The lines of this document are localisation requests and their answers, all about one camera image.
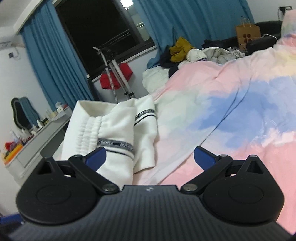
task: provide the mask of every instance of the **ribbed gray surface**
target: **ribbed gray surface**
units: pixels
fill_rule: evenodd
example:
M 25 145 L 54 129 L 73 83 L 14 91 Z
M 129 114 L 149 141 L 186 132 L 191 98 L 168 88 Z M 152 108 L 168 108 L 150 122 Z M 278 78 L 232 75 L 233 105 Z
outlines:
M 125 186 L 104 196 L 84 218 L 58 227 L 26 223 L 10 235 L 15 241 L 283 241 L 289 234 L 276 223 L 260 227 L 234 226 L 204 209 L 196 196 L 175 186 Z

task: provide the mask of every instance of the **power outlet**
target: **power outlet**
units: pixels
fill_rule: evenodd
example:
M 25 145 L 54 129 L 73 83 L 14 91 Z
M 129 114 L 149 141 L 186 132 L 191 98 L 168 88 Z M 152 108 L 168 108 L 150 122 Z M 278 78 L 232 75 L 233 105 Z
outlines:
M 279 7 L 279 10 L 283 13 L 283 15 L 286 13 L 286 11 L 292 10 L 292 6 L 285 6 L 285 7 Z

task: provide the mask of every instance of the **window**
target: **window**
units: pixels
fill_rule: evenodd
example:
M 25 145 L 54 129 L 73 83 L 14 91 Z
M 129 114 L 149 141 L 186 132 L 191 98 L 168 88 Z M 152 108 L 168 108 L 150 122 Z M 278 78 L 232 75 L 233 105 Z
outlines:
M 56 10 L 92 78 L 105 68 L 92 47 L 108 47 L 121 62 L 154 46 L 132 0 L 63 0 Z

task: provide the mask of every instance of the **pastel tie-dye bedding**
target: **pastel tie-dye bedding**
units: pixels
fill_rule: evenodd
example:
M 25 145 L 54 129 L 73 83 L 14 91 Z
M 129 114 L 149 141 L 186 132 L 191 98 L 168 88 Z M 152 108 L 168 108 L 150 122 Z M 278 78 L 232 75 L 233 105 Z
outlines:
M 256 154 L 285 196 L 278 223 L 296 231 L 296 10 L 274 48 L 225 65 L 188 64 L 152 96 L 157 165 L 134 175 L 135 184 L 159 184 L 187 159 L 162 183 L 181 186 L 202 172 L 192 157 L 198 145 L 234 159 Z

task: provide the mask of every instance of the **curtain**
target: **curtain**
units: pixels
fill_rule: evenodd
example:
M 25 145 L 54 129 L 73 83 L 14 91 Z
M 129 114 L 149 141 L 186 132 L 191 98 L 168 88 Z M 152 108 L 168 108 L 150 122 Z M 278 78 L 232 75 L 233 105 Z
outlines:
M 166 46 L 179 37 L 201 48 L 205 39 L 223 40 L 236 36 L 242 17 L 254 22 L 246 0 L 133 0 L 145 27 L 157 45 L 156 58 L 147 68 L 157 66 Z
M 30 122 L 31 126 L 37 126 L 37 120 L 40 120 L 40 116 L 32 107 L 29 99 L 27 97 L 19 98 L 20 105 L 22 106 L 22 110 L 24 111 L 25 116 Z
M 44 0 L 21 29 L 29 59 L 52 110 L 93 100 L 86 71 L 70 43 L 52 0 Z

